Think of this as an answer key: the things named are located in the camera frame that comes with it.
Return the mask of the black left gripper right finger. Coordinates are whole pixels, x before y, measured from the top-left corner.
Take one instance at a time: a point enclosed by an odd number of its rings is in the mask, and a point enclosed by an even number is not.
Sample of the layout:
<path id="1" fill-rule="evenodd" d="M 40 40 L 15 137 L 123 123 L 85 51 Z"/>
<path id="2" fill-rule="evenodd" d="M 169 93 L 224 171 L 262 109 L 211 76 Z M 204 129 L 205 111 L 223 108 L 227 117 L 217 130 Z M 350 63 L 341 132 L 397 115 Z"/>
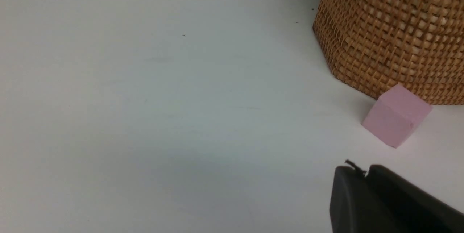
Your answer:
<path id="1" fill-rule="evenodd" d="M 462 233 L 463 213 L 421 190 L 392 170 L 370 166 L 366 176 L 383 206 L 408 233 Z"/>

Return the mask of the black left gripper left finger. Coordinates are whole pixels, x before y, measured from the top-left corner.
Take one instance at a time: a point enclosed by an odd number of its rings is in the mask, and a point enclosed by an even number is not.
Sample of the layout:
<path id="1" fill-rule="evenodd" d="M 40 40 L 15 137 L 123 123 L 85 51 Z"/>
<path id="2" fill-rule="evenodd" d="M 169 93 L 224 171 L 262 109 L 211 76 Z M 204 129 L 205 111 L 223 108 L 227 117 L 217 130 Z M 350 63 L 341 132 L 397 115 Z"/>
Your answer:
<path id="1" fill-rule="evenodd" d="M 330 198 L 333 233 L 398 233 L 379 198 L 366 181 L 366 171 L 350 160 L 335 169 Z"/>

